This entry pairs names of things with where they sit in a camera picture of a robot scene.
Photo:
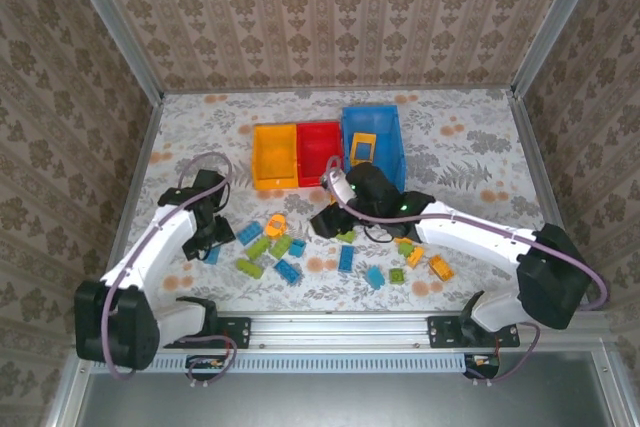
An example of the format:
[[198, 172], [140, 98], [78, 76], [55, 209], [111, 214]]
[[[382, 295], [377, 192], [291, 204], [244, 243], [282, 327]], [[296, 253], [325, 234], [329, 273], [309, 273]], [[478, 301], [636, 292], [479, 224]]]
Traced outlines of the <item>aluminium side frame rail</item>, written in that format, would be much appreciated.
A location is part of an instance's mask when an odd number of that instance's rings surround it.
[[163, 101], [163, 96], [160, 96], [160, 100], [153, 106], [151, 110], [149, 124], [147, 126], [145, 136], [141, 145], [138, 160], [133, 172], [129, 191], [124, 204], [123, 212], [120, 217], [118, 229], [116, 231], [110, 256], [107, 262], [107, 271], [111, 270], [119, 262], [126, 250], [128, 235], [135, 218], [135, 211], [144, 182], [144, 176], [149, 160], [151, 158], [153, 145], [158, 133], [163, 113]]
[[507, 91], [507, 94], [509, 95], [509, 105], [535, 188], [541, 214], [546, 222], [564, 228], [564, 222], [525, 103], [521, 97], [516, 96], [513, 92]]

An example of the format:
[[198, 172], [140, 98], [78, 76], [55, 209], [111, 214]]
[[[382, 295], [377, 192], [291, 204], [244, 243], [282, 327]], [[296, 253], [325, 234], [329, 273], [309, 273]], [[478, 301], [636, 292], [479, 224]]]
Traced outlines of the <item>grey metal panel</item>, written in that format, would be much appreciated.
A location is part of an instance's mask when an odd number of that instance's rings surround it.
[[460, 375], [94, 377], [77, 427], [613, 427], [589, 371], [532, 368], [487, 387]]

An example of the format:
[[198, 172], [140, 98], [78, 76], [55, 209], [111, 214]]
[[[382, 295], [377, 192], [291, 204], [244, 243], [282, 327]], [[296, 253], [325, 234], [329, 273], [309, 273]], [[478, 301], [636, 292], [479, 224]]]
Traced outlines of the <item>small controller board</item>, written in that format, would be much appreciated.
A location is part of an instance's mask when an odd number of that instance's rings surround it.
[[186, 376], [192, 383], [211, 383], [226, 363], [224, 355], [188, 356], [185, 360]]
[[494, 354], [465, 354], [463, 375], [471, 380], [492, 380], [499, 372], [500, 361]]

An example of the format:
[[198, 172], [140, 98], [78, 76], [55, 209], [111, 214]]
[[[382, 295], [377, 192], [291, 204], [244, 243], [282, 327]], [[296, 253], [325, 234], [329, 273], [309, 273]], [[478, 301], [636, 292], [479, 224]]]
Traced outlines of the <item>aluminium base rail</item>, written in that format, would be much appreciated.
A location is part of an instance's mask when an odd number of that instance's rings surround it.
[[[245, 353], [409, 353], [430, 349], [429, 312], [249, 313]], [[579, 312], [565, 330], [542, 326], [537, 352], [612, 347], [616, 336], [602, 312]]]

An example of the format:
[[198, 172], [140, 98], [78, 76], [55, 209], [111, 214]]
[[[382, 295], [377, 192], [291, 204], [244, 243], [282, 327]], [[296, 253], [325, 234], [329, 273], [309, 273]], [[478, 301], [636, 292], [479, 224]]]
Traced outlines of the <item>aluminium frame post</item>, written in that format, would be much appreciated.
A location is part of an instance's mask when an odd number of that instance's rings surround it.
[[522, 98], [531, 87], [578, 2], [579, 0], [553, 0], [551, 3], [511, 84], [515, 97]]
[[158, 106], [163, 88], [116, 0], [90, 0], [149, 101]]

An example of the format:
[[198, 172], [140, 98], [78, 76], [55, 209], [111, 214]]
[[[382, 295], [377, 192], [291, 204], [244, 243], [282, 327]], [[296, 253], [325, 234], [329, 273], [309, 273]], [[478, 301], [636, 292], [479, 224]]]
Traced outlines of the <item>blue plastic bin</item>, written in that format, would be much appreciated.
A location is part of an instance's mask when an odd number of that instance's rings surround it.
[[351, 106], [342, 110], [341, 131], [344, 150], [344, 170], [352, 168], [351, 151], [356, 134], [376, 136], [372, 164], [400, 191], [405, 190], [406, 159], [400, 119], [395, 105]]

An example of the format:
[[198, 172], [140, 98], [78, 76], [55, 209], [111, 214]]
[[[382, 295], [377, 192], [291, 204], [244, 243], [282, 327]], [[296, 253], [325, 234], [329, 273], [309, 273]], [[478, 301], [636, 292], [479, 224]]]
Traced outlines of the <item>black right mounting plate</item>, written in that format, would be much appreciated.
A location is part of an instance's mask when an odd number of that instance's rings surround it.
[[471, 319], [459, 316], [431, 316], [427, 318], [430, 347], [445, 348], [515, 348], [520, 337], [515, 325], [490, 332]]

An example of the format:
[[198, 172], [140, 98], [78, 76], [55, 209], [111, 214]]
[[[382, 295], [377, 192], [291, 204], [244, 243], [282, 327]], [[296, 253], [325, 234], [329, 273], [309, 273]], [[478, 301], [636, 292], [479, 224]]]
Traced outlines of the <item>small right controller board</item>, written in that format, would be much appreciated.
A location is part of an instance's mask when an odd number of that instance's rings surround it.
[[463, 375], [471, 380], [492, 380], [499, 372], [500, 361], [494, 354], [465, 354]]

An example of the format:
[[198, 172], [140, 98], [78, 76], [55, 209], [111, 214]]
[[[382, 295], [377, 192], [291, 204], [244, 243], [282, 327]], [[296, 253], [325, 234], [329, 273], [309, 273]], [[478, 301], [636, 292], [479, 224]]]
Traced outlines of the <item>black mounting plate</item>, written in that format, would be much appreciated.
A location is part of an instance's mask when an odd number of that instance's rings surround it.
[[431, 316], [427, 318], [430, 347], [445, 348], [515, 348], [520, 337], [515, 325], [490, 332], [471, 319], [459, 316]]
[[[212, 335], [225, 336], [232, 339], [238, 349], [249, 347], [251, 335], [251, 319], [249, 317], [218, 317], [217, 320], [208, 327], [204, 327], [197, 334], [189, 334], [189, 337], [204, 338]], [[166, 349], [227, 349], [232, 345], [228, 340], [207, 340], [198, 342], [173, 342], [165, 345]]]

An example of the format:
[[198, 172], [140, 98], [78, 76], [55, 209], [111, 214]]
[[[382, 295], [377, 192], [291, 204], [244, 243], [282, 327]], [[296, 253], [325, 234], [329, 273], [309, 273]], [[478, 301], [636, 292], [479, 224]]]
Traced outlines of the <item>yellow lego window frame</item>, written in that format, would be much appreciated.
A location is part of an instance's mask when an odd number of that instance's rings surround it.
[[377, 137], [375, 134], [355, 132], [350, 148], [350, 164], [372, 163], [375, 157]]

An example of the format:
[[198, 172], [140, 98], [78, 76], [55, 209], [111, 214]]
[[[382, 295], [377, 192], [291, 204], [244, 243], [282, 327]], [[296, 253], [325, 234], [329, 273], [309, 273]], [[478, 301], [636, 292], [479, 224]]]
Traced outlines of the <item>red plastic bin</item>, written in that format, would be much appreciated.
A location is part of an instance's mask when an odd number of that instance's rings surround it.
[[332, 156], [343, 155], [342, 132], [338, 121], [299, 123], [296, 127], [297, 174], [300, 187], [320, 185]]

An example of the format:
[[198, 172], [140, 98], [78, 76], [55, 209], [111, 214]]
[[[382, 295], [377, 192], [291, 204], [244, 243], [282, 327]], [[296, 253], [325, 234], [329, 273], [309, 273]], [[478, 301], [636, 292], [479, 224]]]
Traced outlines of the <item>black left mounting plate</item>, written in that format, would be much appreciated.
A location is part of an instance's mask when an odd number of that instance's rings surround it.
[[[204, 327], [197, 334], [189, 334], [189, 337], [204, 338], [212, 335], [225, 336], [232, 339], [238, 349], [249, 347], [251, 335], [251, 319], [249, 317], [218, 317], [217, 320], [208, 327]], [[166, 349], [227, 349], [232, 345], [228, 340], [207, 340], [198, 342], [173, 342], [165, 345]]]

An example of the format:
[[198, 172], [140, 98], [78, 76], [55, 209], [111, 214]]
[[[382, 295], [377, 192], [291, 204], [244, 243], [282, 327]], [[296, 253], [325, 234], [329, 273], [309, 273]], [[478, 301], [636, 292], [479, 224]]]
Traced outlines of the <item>aluminium back frame rail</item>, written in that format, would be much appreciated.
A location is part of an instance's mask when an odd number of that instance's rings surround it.
[[274, 88], [236, 88], [236, 89], [200, 89], [200, 90], [165, 90], [163, 97], [169, 95], [205, 95], [205, 94], [258, 94], [258, 93], [295, 93], [295, 92], [401, 92], [401, 91], [445, 91], [445, 90], [507, 90], [513, 91], [508, 84], [488, 85], [395, 85], [395, 86], [316, 86], [316, 87], [274, 87]]

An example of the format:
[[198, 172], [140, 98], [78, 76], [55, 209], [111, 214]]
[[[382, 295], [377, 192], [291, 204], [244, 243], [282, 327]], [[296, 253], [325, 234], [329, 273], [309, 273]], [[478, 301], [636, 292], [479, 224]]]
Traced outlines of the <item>yellow round lego piece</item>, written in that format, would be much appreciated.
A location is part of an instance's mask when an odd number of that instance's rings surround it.
[[286, 217], [277, 213], [271, 216], [265, 225], [264, 233], [270, 239], [279, 239], [287, 230]]

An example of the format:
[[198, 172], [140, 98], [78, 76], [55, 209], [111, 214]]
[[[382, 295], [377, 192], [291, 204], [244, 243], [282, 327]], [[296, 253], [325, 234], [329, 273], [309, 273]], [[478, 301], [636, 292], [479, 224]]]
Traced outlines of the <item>small left controller board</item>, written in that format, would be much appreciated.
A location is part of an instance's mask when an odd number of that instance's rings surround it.
[[192, 383], [211, 383], [226, 363], [224, 355], [188, 356], [185, 360], [186, 376]]

